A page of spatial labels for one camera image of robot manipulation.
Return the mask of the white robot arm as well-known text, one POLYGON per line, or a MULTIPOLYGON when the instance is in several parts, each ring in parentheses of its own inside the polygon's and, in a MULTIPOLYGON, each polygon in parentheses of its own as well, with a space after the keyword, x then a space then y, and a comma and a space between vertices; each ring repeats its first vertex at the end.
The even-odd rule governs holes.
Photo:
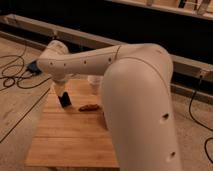
POLYGON ((71 53, 50 42, 39 69, 63 92, 69 74, 100 76, 101 102, 120 171, 183 171, 174 122, 173 62, 158 44, 121 44, 71 53))

